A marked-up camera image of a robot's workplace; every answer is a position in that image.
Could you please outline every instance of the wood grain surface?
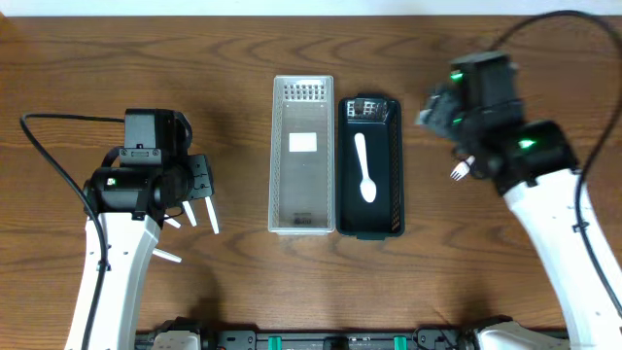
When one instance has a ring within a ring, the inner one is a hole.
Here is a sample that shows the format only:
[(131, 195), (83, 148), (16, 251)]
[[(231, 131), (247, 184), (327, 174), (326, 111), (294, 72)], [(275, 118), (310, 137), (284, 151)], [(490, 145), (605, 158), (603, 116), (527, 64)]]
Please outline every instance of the wood grain surface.
[[(90, 17), (0, 22), (0, 348), (61, 348), (82, 276), (82, 205), (23, 136), (25, 112), (122, 117), (128, 107), (189, 116), (212, 163), (222, 233), (166, 227), (139, 329), (176, 316), (262, 330), (412, 329), (497, 314), (561, 327), (561, 309), (527, 234), (492, 184), (450, 181), (451, 144), (413, 124), (447, 62), (485, 50), (518, 17)], [(622, 19), (613, 18), (618, 27)], [(604, 34), (573, 19), (520, 32), (529, 118), (552, 119), (585, 158), (620, 79)], [(406, 231), (365, 242), (267, 232), (272, 83), (330, 74), (335, 96), (382, 92), (403, 108)], [(33, 121), (81, 184), (122, 144), (119, 125)], [(618, 257), (622, 132), (589, 184)]]

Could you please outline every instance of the white wall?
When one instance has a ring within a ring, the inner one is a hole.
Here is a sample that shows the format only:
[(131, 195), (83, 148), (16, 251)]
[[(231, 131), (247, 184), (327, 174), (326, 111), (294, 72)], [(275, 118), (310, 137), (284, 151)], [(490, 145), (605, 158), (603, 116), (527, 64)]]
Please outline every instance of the white wall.
[(0, 0), (11, 16), (622, 15), (622, 0)]

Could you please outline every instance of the green light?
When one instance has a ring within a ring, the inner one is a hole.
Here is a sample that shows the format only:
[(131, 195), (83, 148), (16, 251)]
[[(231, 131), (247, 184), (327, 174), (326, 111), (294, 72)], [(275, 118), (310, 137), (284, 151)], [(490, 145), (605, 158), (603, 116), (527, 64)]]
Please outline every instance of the green light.
[(520, 146), (520, 148), (525, 150), (525, 149), (528, 149), (531, 146), (533, 146), (535, 143), (536, 143), (536, 141), (534, 141), (534, 140), (522, 139), (522, 140), (518, 141), (518, 146)]
[(464, 74), (461, 71), (453, 71), (451, 72), (449, 78), (451, 78), (451, 80), (453, 80), (454, 82), (458, 82), (463, 78), (463, 75)]

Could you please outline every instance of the fork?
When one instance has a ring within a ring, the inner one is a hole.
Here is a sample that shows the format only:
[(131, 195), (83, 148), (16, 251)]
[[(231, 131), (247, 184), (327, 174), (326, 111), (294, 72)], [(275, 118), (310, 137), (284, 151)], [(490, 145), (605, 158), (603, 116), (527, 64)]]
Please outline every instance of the fork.
[(475, 157), (470, 156), (466, 160), (459, 162), (458, 165), (456, 165), (456, 167), (454, 168), (454, 171), (451, 172), (449, 177), (451, 177), (455, 181), (462, 180), (462, 178), (464, 178), (468, 174), (470, 170), (470, 165), (473, 164), (474, 161)]

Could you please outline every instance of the white label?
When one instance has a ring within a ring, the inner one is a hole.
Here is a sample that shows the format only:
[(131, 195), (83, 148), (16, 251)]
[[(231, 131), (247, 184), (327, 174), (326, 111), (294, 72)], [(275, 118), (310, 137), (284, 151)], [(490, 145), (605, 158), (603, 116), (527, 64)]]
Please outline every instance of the white label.
[(290, 152), (317, 152), (318, 135), (315, 132), (293, 132), (290, 134)]

